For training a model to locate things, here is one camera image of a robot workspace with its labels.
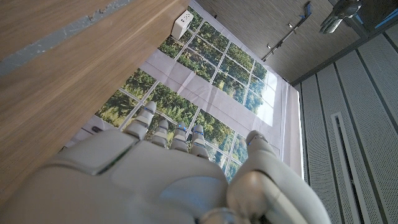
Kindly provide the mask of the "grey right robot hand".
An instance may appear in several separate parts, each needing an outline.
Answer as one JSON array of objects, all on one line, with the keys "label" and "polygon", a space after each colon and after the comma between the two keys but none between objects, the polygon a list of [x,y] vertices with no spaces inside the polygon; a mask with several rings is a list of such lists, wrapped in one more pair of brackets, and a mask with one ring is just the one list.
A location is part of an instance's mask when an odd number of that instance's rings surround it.
[{"label": "grey right robot hand", "polygon": [[2,223],[329,223],[311,187],[253,130],[232,180],[210,161],[204,131],[167,141],[161,121],[145,140],[156,104],[124,131],[107,130],[59,152],[1,207]]}]

